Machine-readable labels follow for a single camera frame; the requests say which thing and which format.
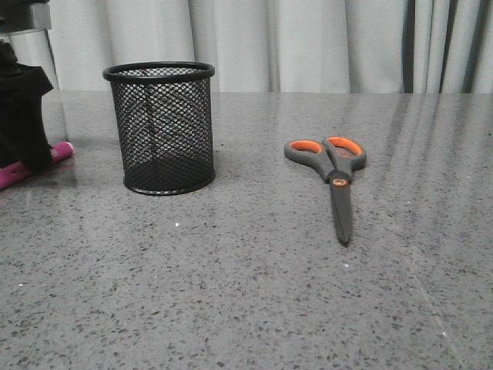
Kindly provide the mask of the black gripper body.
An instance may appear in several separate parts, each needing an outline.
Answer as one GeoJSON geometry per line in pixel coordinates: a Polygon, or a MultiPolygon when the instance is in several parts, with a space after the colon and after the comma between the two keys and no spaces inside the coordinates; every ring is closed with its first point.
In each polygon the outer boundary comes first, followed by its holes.
{"type": "Polygon", "coordinates": [[[37,32],[52,27],[49,1],[1,0],[1,34],[37,32]]]}

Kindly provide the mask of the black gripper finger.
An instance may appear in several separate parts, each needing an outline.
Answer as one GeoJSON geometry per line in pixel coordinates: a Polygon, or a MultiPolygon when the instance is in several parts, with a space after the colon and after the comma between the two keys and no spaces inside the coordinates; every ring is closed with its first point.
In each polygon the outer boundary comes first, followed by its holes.
{"type": "Polygon", "coordinates": [[[53,89],[40,66],[18,62],[12,46],[1,42],[1,167],[17,161],[33,173],[51,162],[42,122],[42,96],[53,89]]]}

